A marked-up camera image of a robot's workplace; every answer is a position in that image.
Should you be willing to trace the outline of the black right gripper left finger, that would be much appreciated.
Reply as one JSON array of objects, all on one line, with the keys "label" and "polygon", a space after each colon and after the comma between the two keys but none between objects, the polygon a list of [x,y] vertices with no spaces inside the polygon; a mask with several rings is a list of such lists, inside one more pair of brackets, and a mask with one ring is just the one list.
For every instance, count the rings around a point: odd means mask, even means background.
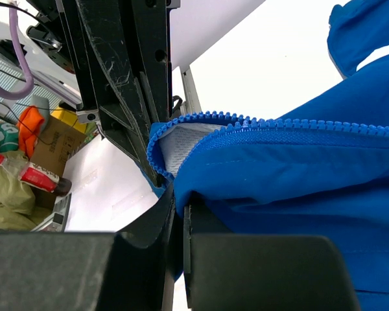
[{"label": "black right gripper left finger", "polygon": [[173,188],[117,233],[0,232],[0,310],[171,310]]}]

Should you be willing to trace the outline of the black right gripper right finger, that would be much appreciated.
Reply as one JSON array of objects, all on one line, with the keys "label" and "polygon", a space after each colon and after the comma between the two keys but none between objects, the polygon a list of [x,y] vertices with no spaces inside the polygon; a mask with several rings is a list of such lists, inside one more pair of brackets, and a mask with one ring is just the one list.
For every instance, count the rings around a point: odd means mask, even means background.
[{"label": "black right gripper right finger", "polygon": [[203,202],[184,209],[192,310],[358,310],[344,260],[323,236],[232,233]]}]

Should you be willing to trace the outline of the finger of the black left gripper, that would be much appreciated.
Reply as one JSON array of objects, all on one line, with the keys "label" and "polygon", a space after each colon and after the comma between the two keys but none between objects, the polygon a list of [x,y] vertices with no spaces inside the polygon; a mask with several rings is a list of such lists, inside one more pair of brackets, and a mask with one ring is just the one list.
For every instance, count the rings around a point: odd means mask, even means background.
[{"label": "finger of the black left gripper", "polygon": [[152,125],[171,114],[167,2],[123,1],[123,31],[136,89],[128,93],[136,98],[125,100],[124,151],[160,187],[164,178],[149,165],[146,152]]},{"label": "finger of the black left gripper", "polygon": [[132,72],[118,1],[57,1],[82,103],[99,114],[101,132],[141,168],[146,157],[148,114]]}]

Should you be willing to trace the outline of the blue white red jacket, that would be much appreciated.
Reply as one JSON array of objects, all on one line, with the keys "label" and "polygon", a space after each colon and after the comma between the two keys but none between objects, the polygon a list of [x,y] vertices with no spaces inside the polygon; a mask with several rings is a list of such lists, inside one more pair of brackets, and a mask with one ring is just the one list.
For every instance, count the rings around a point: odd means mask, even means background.
[{"label": "blue white red jacket", "polygon": [[341,83],[284,114],[199,112],[152,126],[152,168],[236,233],[330,238],[363,310],[389,310],[389,1],[333,7],[327,46]]}]

